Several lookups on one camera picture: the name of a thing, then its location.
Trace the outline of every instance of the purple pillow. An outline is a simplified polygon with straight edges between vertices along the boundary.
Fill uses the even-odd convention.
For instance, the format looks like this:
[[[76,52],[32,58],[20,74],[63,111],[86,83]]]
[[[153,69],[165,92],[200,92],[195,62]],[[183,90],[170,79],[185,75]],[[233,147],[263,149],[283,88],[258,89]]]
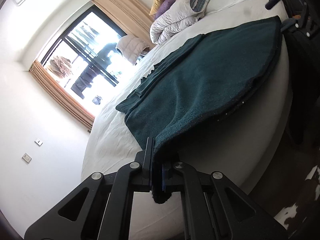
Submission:
[[[164,2],[160,5],[158,11],[156,12],[155,20],[163,15],[167,10],[169,10],[171,5],[173,5],[175,1],[176,0],[164,0]]]

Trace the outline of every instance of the clothes hanging outside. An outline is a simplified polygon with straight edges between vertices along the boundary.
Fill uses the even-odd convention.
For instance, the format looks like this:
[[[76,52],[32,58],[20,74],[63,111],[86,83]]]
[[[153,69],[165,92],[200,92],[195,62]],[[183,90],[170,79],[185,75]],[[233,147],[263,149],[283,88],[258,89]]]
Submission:
[[[81,43],[79,44],[79,42],[77,42],[75,39],[73,39],[72,37],[68,37],[70,38],[76,45],[78,45],[80,48],[85,48],[87,49],[93,56],[97,56],[97,54],[93,51],[93,49],[91,49],[87,44],[85,44],[81,39],[79,39],[77,36],[75,36],[75,38]]]
[[[92,40],[94,40],[95,36],[93,36],[89,31],[87,31],[84,26],[81,26],[80,29]]]
[[[113,51],[114,53],[119,53],[116,50],[116,43],[107,43],[98,53],[98,55],[94,58],[94,60],[105,70],[107,67],[112,63],[110,58],[108,57],[108,54],[110,51]]]
[[[82,92],[86,88],[91,88],[93,83],[93,79],[97,76],[98,74],[92,70],[89,66],[86,67],[86,69],[81,73],[81,75],[77,78],[75,83],[72,85],[71,90],[76,93],[79,97],[84,99],[84,95]]]
[[[54,56],[47,68],[61,79],[72,75],[71,61],[65,57]]]
[[[89,27],[89,29],[92,31],[92,33],[96,36],[98,36],[100,33],[98,33],[94,28],[92,28],[90,25],[88,25],[87,23],[83,22],[85,25],[87,25]]]
[[[90,39],[88,36],[86,36],[85,34],[83,34],[81,31],[76,30],[76,32],[82,37],[84,38],[89,44],[91,44],[92,46],[98,46],[98,43],[95,40]]]

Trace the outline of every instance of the window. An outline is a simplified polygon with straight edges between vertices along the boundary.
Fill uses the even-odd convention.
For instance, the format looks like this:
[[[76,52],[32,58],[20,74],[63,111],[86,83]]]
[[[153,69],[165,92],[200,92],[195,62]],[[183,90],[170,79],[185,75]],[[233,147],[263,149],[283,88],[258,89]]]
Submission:
[[[41,61],[48,73],[89,112],[113,96],[132,65],[116,50],[126,35],[99,8],[85,11],[58,38]]]

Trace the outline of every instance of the laundry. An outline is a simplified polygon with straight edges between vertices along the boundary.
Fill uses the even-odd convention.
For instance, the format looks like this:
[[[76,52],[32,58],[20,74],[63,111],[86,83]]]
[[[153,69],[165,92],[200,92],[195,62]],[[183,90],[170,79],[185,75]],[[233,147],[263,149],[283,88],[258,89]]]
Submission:
[[[70,39],[72,39],[72,41],[75,42],[75,44],[77,44],[78,46],[80,46],[80,48],[85,48],[87,49],[92,55],[96,56],[97,54],[93,51],[93,49],[91,49],[87,44],[85,44],[81,39],[79,39],[77,36],[75,36],[73,34],[73,36],[82,44],[79,44],[79,42],[77,42],[75,39],[73,39],[72,37],[69,36]]]
[[[122,57],[135,65],[138,57],[145,56],[150,48],[144,40],[133,35],[126,35],[119,39],[116,49],[121,52]]]
[[[107,69],[107,67],[111,64],[111,60],[108,57],[108,54],[110,51],[113,51],[114,53],[119,53],[116,50],[116,43],[107,43],[102,50],[99,51],[98,55],[94,58],[94,60],[104,69]]]
[[[93,33],[94,35],[98,36],[98,35],[100,34],[100,33],[98,33],[94,28],[91,28],[87,23],[85,23],[85,22],[83,22],[83,23],[90,28],[90,30],[92,31],[92,33]]]
[[[47,68],[59,78],[72,75],[71,61],[61,56],[54,56],[53,59],[50,60],[50,65]]]
[[[77,78],[75,83],[72,85],[71,90],[76,93],[79,97],[84,99],[84,95],[82,92],[86,88],[91,88],[93,83],[93,79],[97,76],[98,74],[92,70],[90,67],[87,67],[80,75],[80,77]]]
[[[81,29],[90,39],[94,40],[95,37],[94,37],[89,31],[87,31],[87,30],[84,28],[84,26],[81,26],[80,29]]]
[[[82,37],[84,38],[89,44],[91,44],[92,46],[98,46],[98,43],[95,40],[90,39],[88,36],[86,36],[85,34],[83,34],[81,31],[76,30],[76,32]]]

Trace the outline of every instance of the bed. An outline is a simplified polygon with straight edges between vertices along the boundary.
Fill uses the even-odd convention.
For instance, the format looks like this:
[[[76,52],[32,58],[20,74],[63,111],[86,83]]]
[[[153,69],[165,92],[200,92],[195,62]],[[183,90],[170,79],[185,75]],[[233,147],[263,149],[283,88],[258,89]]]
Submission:
[[[113,99],[96,117],[85,152],[82,180],[96,171],[117,171],[134,160],[141,150],[124,123],[124,114],[115,110],[138,87],[153,65],[198,34],[228,29],[254,20],[278,15],[287,19],[282,2],[270,11],[268,0],[246,0],[230,8],[206,15],[194,25],[152,49],[132,69],[132,76],[116,86]],[[247,194],[256,185],[279,144],[291,106],[289,60],[283,39],[279,61],[271,76],[252,98],[210,133],[195,134],[194,140],[180,149],[181,161],[198,171],[226,174]],[[135,193],[130,225],[130,239],[168,239],[183,232],[180,195],[173,194],[165,204],[154,203],[151,194]]]

